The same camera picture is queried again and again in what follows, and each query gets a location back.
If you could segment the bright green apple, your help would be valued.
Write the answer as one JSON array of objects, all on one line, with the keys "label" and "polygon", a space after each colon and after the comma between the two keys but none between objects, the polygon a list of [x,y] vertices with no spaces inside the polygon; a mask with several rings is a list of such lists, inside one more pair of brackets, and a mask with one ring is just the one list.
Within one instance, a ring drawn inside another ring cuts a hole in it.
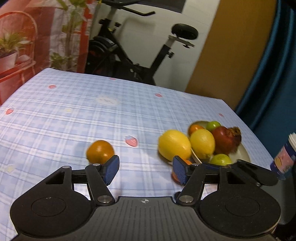
[{"label": "bright green apple", "polygon": [[231,165],[232,161],[226,154],[217,154],[210,159],[209,163],[217,166],[227,166]]}]

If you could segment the yellow lemon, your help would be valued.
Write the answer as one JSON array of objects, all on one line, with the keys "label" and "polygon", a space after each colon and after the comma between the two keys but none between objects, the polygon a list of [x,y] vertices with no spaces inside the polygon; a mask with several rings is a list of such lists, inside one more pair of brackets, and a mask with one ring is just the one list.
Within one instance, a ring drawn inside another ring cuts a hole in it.
[{"label": "yellow lemon", "polygon": [[199,159],[209,159],[215,151],[215,139],[206,129],[199,129],[190,136],[192,149]]},{"label": "yellow lemon", "polygon": [[192,154],[191,143],[184,133],[167,130],[158,139],[158,152],[171,162],[175,156],[187,160]]}]

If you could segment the middle orange tangerine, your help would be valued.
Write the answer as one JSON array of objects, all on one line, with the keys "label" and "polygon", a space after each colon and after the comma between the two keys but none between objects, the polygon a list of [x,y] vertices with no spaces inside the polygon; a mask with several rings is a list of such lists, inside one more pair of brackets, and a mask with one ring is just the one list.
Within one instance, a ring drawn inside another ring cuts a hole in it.
[{"label": "middle orange tangerine", "polygon": [[192,162],[189,160],[183,160],[183,159],[180,159],[179,157],[174,157],[172,177],[180,185],[185,185],[189,180],[192,174],[192,171],[190,170],[191,165],[192,165]]}]

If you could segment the orange tangerine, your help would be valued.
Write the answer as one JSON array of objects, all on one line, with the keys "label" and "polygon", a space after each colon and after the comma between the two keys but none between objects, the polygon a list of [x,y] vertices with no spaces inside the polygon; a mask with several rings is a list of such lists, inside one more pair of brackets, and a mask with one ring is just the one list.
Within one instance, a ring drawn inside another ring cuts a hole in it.
[{"label": "orange tangerine", "polygon": [[93,142],[86,151],[86,159],[91,164],[105,164],[115,155],[112,145],[104,140]]},{"label": "orange tangerine", "polygon": [[192,165],[192,162],[189,160],[183,160],[183,159],[180,159],[179,157],[174,157],[172,177],[180,185],[185,185],[189,180],[192,174],[192,171],[190,170],[191,165]]}]

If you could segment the left orange tangerine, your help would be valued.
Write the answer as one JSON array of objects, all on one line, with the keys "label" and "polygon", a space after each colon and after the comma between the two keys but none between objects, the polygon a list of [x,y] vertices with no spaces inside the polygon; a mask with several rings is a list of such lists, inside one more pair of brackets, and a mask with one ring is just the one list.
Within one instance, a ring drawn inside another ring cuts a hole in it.
[{"label": "left orange tangerine", "polygon": [[86,159],[91,164],[105,164],[115,155],[112,145],[104,140],[93,142],[86,151]]}]

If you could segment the orange kumquat on plate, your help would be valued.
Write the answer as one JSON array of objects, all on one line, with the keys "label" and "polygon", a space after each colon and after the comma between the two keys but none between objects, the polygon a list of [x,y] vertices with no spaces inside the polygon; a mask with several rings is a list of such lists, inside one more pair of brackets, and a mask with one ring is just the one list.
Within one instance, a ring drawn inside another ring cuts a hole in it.
[{"label": "orange kumquat on plate", "polygon": [[196,123],[192,124],[188,128],[188,135],[191,136],[195,131],[204,129],[203,126],[198,125]]}]

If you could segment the beige round plate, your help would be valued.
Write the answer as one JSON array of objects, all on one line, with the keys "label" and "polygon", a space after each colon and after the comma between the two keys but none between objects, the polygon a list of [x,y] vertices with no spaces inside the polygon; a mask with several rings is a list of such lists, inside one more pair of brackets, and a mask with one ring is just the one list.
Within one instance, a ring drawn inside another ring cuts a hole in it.
[{"label": "beige round plate", "polygon": [[[190,138],[190,133],[191,133],[191,129],[192,129],[191,126],[199,125],[199,126],[201,126],[203,128],[206,128],[208,122],[209,121],[206,121],[206,120],[198,120],[198,121],[195,121],[195,122],[191,123],[189,125],[188,129],[187,129],[188,138]],[[200,159],[193,148],[191,148],[191,151],[192,151],[192,159],[196,163],[208,163],[211,160],[211,158],[215,155],[215,153],[213,153],[211,156],[208,156],[205,159]],[[242,143],[240,143],[240,145],[238,146],[236,152],[230,153],[228,156],[231,159],[232,163],[235,163],[238,159],[241,159],[241,160],[244,160],[244,161],[247,161],[247,162],[251,163],[251,158],[248,155],[248,152],[247,152],[247,150],[245,149],[245,147],[243,146]]]}]

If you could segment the yellow-green small apple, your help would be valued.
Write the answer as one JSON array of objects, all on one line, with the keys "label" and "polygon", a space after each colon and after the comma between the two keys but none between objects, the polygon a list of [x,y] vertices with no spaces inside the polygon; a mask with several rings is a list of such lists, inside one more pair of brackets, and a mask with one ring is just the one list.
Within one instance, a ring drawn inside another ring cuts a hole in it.
[{"label": "yellow-green small apple", "polygon": [[212,132],[215,128],[220,127],[221,124],[218,121],[209,121],[206,124],[206,129]]}]

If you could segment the blue plaid tablecloth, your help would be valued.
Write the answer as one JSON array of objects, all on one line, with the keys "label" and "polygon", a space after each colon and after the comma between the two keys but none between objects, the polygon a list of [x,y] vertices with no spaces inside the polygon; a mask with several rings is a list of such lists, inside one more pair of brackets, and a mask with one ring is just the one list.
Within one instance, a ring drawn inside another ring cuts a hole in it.
[{"label": "blue plaid tablecloth", "polygon": [[97,140],[112,144],[120,169],[109,186],[118,196],[172,196],[181,187],[158,154],[167,130],[186,133],[196,121],[240,128],[252,162],[272,156],[222,100],[121,79],[44,69],[1,106],[1,240],[16,235],[15,199],[62,166],[87,166]]}]

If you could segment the pink blue cartoon cup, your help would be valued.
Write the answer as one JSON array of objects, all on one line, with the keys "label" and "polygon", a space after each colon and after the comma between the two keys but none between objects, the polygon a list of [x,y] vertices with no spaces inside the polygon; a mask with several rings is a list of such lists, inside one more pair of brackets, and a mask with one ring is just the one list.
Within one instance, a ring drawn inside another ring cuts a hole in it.
[{"label": "pink blue cartoon cup", "polygon": [[271,171],[276,173],[279,180],[286,180],[290,176],[292,167],[295,164],[295,151],[295,133],[291,133],[288,136],[287,142],[280,149],[270,165]]}]

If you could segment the black device at right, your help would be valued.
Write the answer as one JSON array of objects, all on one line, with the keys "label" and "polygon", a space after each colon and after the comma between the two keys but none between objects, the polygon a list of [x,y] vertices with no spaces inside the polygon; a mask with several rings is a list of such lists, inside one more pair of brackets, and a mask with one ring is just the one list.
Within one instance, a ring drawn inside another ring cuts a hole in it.
[{"label": "black device at right", "polygon": [[295,240],[295,181],[292,177],[281,182],[281,219],[276,228],[279,240]]}]

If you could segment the dark blue curtain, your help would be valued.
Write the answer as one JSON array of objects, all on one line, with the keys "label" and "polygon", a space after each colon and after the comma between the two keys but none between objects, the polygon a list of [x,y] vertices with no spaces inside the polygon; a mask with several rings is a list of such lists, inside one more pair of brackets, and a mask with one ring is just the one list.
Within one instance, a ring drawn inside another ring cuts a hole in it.
[{"label": "dark blue curtain", "polygon": [[295,132],[295,1],[277,1],[271,34],[235,109],[272,157]]}]

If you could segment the black exercise bike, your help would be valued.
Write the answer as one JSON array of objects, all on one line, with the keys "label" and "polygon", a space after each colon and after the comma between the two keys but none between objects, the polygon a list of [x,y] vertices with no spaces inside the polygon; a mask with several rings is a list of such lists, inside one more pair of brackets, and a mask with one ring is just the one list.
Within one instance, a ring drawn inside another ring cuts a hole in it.
[{"label": "black exercise bike", "polygon": [[140,41],[135,34],[130,37],[129,44],[123,43],[119,35],[124,24],[118,22],[115,17],[118,11],[125,11],[141,18],[156,14],[155,11],[144,13],[132,9],[133,5],[139,3],[139,1],[101,1],[101,4],[108,6],[110,10],[106,17],[99,20],[100,29],[89,41],[86,74],[155,85],[154,76],[160,65],[166,58],[174,56],[171,50],[174,43],[178,42],[187,49],[195,46],[192,41],[199,37],[198,30],[191,25],[177,23],[171,27],[167,40],[156,53],[151,64],[140,64],[140,57],[151,58],[149,51],[152,51],[153,47],[147,41]]}]

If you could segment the brown wooden door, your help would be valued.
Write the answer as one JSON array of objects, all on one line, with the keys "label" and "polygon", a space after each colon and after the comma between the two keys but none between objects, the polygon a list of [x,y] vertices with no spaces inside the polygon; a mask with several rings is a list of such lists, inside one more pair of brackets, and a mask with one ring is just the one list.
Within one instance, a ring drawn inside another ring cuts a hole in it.
[{"label": "brown wooden door", "polygon": [[267,45],[276,1],[220,1],[186,92],[241,101]]}]

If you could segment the plant print wall hanging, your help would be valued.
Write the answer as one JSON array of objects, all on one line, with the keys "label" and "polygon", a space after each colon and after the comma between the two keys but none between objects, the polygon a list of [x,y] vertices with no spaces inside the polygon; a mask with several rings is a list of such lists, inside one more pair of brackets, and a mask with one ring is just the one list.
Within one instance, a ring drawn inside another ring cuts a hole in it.
[{"label": "plant print wall hanging", "polygon": [[97,1],[1,1],[1,103],[46,68],[83,73]]}]

